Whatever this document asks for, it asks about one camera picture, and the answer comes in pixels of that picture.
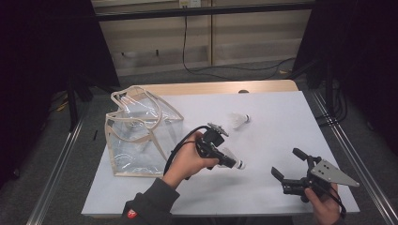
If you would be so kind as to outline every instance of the black rod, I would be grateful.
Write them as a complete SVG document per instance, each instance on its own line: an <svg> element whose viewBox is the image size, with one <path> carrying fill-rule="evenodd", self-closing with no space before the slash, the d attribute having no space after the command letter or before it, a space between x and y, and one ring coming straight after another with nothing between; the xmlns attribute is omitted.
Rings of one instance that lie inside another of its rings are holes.
<svg viewBox="0 0 398 225"><path fill-rule="evenodd" d="M70 128L69 132L72 132L79 120L79 115L77 113L76 98L74 95L74 75L69 74L68 77L68 104L69 104L69 114L70 114Z"/></svg>
<svg viewBox="0 0 398 225"><path fill-rule="evenodd" d="M329 116L335 117L333 102L333 71L330 61L328 61L327 67L325 104Z"/></svg>
<svg viewBox="0 0 398 225"><path fill-rule="evenodd" d="M78 20L79 22L83 20L98 21L98 22L125 21L125 20L153 19L153 18L167 18L167 17L305 10L305 9L314 9L314 8L326 8L331 5L336 5L341 3L343 3L343 1L338 0L338 1L312 1L312 2L299 2L299 3L264 4L264 5L235 6L235 7L173 8L173 9L137 11L137 12L99 13L94 16L70 16L67 18L52 18L51 20L53 21Z"/></svg>

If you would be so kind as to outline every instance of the clear plastic bag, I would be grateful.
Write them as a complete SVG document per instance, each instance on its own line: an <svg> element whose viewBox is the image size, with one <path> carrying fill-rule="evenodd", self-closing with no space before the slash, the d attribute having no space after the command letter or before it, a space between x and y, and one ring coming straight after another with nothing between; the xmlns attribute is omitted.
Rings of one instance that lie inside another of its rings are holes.
<svg viewBox="0 0 398 225"><path fill-rule="evenodd" d="M112 93L119 106L106 114L105 134L114 175L162 176L181 138L184 117L139 86Z"/></svg>

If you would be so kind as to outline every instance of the gray sleeve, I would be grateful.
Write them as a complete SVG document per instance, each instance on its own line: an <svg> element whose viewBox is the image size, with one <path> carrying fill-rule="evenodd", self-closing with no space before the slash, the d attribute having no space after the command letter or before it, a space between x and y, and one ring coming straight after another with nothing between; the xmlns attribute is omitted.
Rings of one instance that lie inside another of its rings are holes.
<svg viewBox="0 0 398 225"><path fill-rule="evenodd" d="M172 224L170 210L178 197L174 189L156 178L144 194L138 193L134 200L126 202L120 224Z"/></svg>
<svg viewBox="0 0 398 225"><path fill-rule="evenodd" d="M342 217L339 217L339 219L335 221L332 225L345 225L345 221Z"/></svg>

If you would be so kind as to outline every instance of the person's hand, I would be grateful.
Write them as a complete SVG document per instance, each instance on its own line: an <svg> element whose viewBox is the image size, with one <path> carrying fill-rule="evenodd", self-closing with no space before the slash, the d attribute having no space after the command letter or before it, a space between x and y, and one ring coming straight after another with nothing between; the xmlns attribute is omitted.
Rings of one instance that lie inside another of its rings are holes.
<svg viewBox="0 0 398 225"><path fill-rule="evenodd" d="M177 188L181 181L197 174L205 167L213 167L219 163L217 158L201 158L196 151L195 140L203 134L199 131L193 133L176 154L172 165L162 180L171 188Z"/></svg>
<svg viewBox="0 0 398 225"><path fill-rule="evenodd" d="M337 185L331 183L331 187L337 191ZM330 225L336 222L340 217L340 206L330 196L323 195L320 199L310 189L305 188L305 195L307 196L314 209L314 219L316 224ZM330 189L330 194L338 197L337 193Z"/></svg>

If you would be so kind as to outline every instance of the metal frame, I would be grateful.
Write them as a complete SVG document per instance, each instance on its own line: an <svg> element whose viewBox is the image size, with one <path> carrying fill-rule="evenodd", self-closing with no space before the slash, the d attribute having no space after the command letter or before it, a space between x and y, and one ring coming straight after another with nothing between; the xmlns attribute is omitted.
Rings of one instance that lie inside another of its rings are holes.
<svg viewBox="0 0 398 225"><path fill-rule="evenodd" d="M33 209L26 225L40 225L43 222L55 194L56 188L58 187L62 173L67 165L70 153L73 150L73 146L76 143L77 138L79 137L83 121L87 116L89 105L89 102L86 102L83 105L83 108L81 109L81 117L79 121L77 121L77 125L75 126L74 130L69 133L64 147L62 148L61 154L59 155L59 158L56 161L53 171L47 181L47 184L41 192L41 195L36 202L35 208Z"/></svg>
<svg viewBox="0 0 398 225"><path fill-rule="evenodd" d="M95 16L70 16L61 18L50 18L54 23L70 23L70 22L106 22L106 21L125 21L138 19L153 19L167 17L186 17L186 16L204 16L204 15L221 15L234 13L251 13L251 12L271 12L271 11L292 11L306 10L315 8L327 8L336 4L342 4L343 1L311 1L298 3L281 3L281 4L262 4L250 6L231 6L231 7L191 7L191 8L173 8L150 11L136 12L117 12L117 13L98 13Z"/></svg>
<svg viewBox="0 0 398 225"><path fill-rule="evenodd" d="M388 197L381 189L381 187L377 184L376 180L372 177L363 161L360 159L360 155L358 155L357 150L352 145L351 141L349 141L348 137L345 135L342 127L338 123L336 123L334 118L329 116L328 110L325 107L326 101L323 99L319 91L312 92L312 94L320 111L323 114L327 115L326 118L328 123L332 122L329 127L336 136L337 141L342 146L346 156L348 157L349 161L351 162L352 166L360 177L360 181L365 186L370 197L374 201L375 206L377 207L381 216L386 221L386 224L398 224L397 214L394 211L394 208L392 207Z"/></svg>

